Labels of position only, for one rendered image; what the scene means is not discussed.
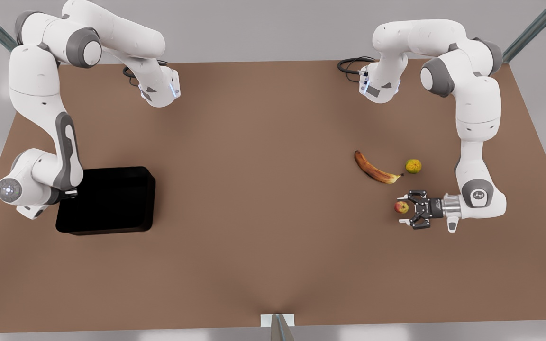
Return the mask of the black storage box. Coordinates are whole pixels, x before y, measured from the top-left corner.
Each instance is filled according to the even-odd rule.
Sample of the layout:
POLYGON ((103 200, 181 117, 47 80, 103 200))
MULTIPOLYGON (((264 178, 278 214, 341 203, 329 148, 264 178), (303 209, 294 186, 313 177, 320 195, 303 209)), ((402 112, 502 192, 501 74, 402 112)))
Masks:
POLYGON ((148 231, 156 181, 143 166, 84 169, 76 196, 59 203, 56 230, 72 235, 148 231))

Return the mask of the silver frame post with foot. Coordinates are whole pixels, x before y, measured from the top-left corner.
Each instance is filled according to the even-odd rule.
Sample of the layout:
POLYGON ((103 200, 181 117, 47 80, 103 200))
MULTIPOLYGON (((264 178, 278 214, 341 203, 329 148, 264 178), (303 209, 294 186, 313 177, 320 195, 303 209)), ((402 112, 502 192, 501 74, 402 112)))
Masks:
POLYGON ((294 314, 261 314, 260 326, 270 328, 270 341, 295 341, 291 332, 295 326, 294 314))

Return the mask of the brown spotted banana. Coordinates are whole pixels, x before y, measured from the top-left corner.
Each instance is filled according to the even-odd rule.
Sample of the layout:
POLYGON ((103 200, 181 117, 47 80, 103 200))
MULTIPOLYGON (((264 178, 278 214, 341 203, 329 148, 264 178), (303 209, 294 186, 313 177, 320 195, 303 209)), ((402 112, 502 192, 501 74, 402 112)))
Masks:
POLYGON ((404 173, 397 175, 394 173, 383 172, 382 170, 374 167, 359 150, 355 151, 354 158, 359 168, 366 173, 366 175, 380 183, 393 184, 396 183, 400 177, 404 176, 404 173))

